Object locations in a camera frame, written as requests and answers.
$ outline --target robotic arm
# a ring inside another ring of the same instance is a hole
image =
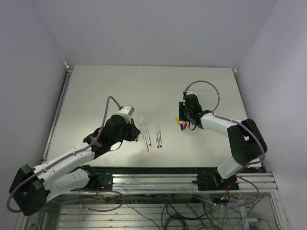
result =
[[[13,195],[23,214],[29,216],[36,213],[46,202],[67,191],[84,187],[93,190],[93,186],[96,186],[100,180],[99,175],[89,165],[79,166],[107,153],[112,145],[118,142],[134,141],[141,131],[136,128],[131,119],[133,112],[134,108],[126,105],[118,114],[112,115],[106,121],[99,138],[90,148],[86,147],[95,140],[100,128],[84,138],[83,142],[75,148],[52,161],[32,169],[29,165],[21,167],[11,185],[10,193],[27,178],[44,170],[44,173],[26,182]]]
[[[232,155],[217,168],[213,178],[216,184],[233,176],[243,166],[262,155],[255,138],[262,145],[264,152],[267,152],[267,146],[252,119],[230,120],[214,115],[210,110],[203,111],[193,90],[184,93],[183,100],[184,102],[179,102],[180,120],[189,121],[198,128],[213,130],[229,139]],[[247,127],[253,136],[243,127]]]

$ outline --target gray wall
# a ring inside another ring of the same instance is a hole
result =
[[[279,0],[238,71],[292,229],[306,229],[307,1]]]
[[[65,61],[238,68],[277,0],[35,0]]]
[[[18,168],[43,155],[66,66],[31,0],[0,3],[0,223],[13,229],[5,208]]]

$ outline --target white table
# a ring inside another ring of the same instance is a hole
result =
[[[231,155],[228,138],[197,128],[181,131],[175,122],[182,92],[193,81],[206,80],[219,90],[221,102],[216,113],[234,119],[246,119],[245,109],[232,69],[91,66],[77,65],[66,91],[60,115],[51,139],[47,160],[72,149],[101,125],[106,99],[112,95],[122,105],[135,108],[138,126],[142,115],[153,146],[147,153],[142,136],[139,142],[123,142],[121,148],[90,162],[92,166],[122,167],[217,167]],[[212,110],[217,96],[205,83],[191,87],[203,110]],[[110,103],[108,116],[118,109]],[[163,147],[155,144],[155,125],[160,125]]]

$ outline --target wall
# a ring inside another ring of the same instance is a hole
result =
[[[290,224],[306,229],[307,1],[279,0],[238,70],[248,116],[267,141]]]
[[[35,0],[69,65],[238,68],[277,0]]]
[[[31,0],[1,1],[0,31],[0,223],[11,230],[9,188],[20,166],[40,163],[66,66]]]

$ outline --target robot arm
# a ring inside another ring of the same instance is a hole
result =
[[[262,145],[264,152],[267,146],[252,119],[244,121],[228,121],[214,116],[212,111],[203,111],[194,91],[187,91],[183,97],[184,102],[179,102],[179,119],[189,121],[199,128],[210,129],[229,139],[231,156],[218,168],[215,181],[228,179],[243,166],[261,156],[261,150],[255,139],[242,127],[247,127]]]
[[[131,119],[133,112],[134,108],[126,105],[118,114],[112,115],[106,121],[99,138],[89,148],[86,147],[96,139],[100,128],[84,138],[75,148],[52,161],[34,168],[29,165],[21,167],[10,187],[10,193],[35,173],[45,171],[26,182],[13,194],[12,197],[23,214],[32,215],[46,202],[67,191],[84,187],[94,189],[92,185],[97,185],[99,175],[89,165],[79,166],[107,153],[112,145],[118,142],[134,141],[141,132]]]

